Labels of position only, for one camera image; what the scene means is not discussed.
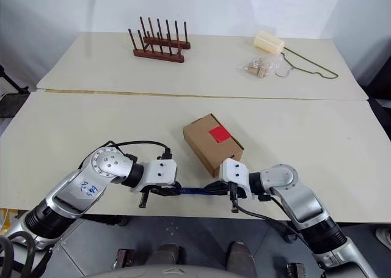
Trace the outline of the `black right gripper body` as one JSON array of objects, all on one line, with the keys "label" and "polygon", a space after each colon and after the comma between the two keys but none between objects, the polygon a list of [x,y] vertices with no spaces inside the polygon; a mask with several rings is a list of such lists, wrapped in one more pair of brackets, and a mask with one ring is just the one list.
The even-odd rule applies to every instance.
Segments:
[{"label": "black right gripper body", "polygon": [[236,183],[228,183],[228,194],[230,199],[246,199],[247,195],[243,188],[239,187]]}]

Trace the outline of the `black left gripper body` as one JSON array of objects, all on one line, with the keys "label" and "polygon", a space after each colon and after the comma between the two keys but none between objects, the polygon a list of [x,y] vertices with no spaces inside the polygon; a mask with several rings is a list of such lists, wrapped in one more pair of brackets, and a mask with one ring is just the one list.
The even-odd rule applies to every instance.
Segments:
[{"label": "black left gripper body", "polygon": [[141,190],[142,197],[139,203],[139,208],[145,208],[147,206],[147,201],[150,193],[157,194],[159,196],[166,196],[167,191],[161,186],[150,185],[146,186]]}]

